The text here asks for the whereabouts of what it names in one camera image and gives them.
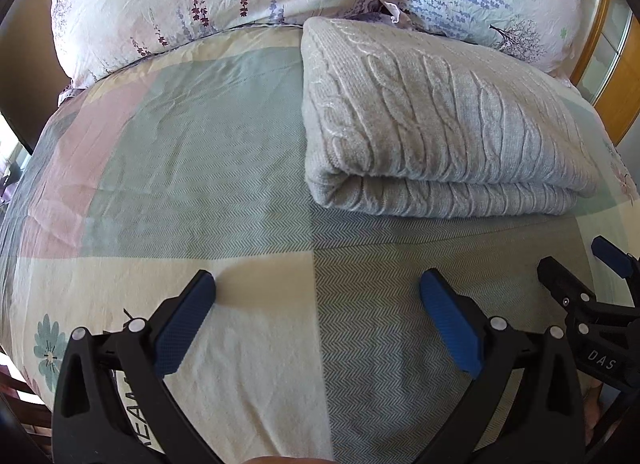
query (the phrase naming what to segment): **pink fabric patch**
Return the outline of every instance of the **pink fabric patch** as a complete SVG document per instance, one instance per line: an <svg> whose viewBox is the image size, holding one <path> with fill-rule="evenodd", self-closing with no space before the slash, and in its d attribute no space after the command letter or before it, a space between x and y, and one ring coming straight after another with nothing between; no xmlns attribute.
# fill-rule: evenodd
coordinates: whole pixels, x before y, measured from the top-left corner
<svg viewBox="0 0 640 464"><path fill-rule="evenodd" d="M155 78L149 74L82 106L34 189L22 228L20 256L79 256L84 219L102 172Z"/></svg>

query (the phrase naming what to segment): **herringbone pattern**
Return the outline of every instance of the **herringbone pattern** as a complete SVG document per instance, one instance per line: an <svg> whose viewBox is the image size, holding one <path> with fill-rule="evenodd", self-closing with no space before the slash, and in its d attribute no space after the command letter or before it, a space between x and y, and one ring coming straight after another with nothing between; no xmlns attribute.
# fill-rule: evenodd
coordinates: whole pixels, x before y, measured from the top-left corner
<svg viewBox="0 0 640 464"><path fill-rule="evenodd" d="M83 253L213 259L308 250L301 95L294 48L164 69L105 169Z"/></svg>
<svg viewBox="0 0 640 464"><path fill-rule="evenodd" d="M318 238L316 229L325 224L322 212L313 216ZM424 222L424 229L431 223ZM453 226L451 238L428 243L415 241L418 233L412 237L409 227L397 240L358 246L352 239L346 247L315 251L322 362L341 464L411 462L468 385L420 304L418 279L425 269L438 267L489 316L501 314L535 331L562 317L535 276L545 253L590 280L574 218L533 220L508 230L499 223L496 232L466 235ZM517 383L512 380L487 440L506 418Z"/></svg>

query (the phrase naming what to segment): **blue rubber pad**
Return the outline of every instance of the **blue rubber pad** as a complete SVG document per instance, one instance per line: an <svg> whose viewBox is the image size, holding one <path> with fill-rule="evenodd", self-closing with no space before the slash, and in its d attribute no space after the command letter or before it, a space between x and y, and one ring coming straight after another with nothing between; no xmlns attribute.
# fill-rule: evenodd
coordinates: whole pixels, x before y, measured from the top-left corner
<svg viewBox="0 0 640 464"><path fill-rule="evenodd" d="M442 337L456 365L475 379L482 370L482 343L466 321L436 272L427 270L420 279L420 299Z"/></svg>
<svg viewBox="0 0 640 464"><path fill-rule="evenodd" d="M156 339L156 376L162 378L178 370L215 301L216 283L207 272L196 282Z"/></svg>
<svg viewBox="0 0 640 464"><path fill-rule="evenodd" d="M591 243L593 256L607 264L620 278L629 278L634 272L631 260L604 237L595 237Z"/></svg>

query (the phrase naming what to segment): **bed sheet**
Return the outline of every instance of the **bed sheet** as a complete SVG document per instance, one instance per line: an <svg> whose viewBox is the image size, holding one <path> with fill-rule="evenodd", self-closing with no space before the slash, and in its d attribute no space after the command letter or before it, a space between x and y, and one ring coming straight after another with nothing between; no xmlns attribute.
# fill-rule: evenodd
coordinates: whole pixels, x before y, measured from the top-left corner
<svg viewBox="0 0 640 464"><path fill-rule="evenodd" d="M602 176L561 217L408 219L328 210L305 184L298 28L224 32L145 60L47 123L0 231L0 343L52 406L70 332L148 317L198 269L218 300L166 384L229 463L411 462L469 383L418 298L437 267L488 315L541 331L552 255L604 300L593 237L638 256L638 194L593 108L559 91ZM513 400L518 376L485 436ZM157 446L118 377L140 439Z"/></svg>

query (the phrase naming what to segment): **wooden chair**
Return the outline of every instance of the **wooden chair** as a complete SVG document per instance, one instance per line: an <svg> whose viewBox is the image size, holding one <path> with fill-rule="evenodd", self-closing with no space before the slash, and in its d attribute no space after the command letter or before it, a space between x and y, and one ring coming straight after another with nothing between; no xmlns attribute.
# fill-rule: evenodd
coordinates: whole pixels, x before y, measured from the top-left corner
<svg viewBox="0 0 640 464"><path fill-rule="evenodd" d="M21 400L17 392L33 393L27 383L0 372L2 461L51 464L51 412L43 404Z"/></svg>

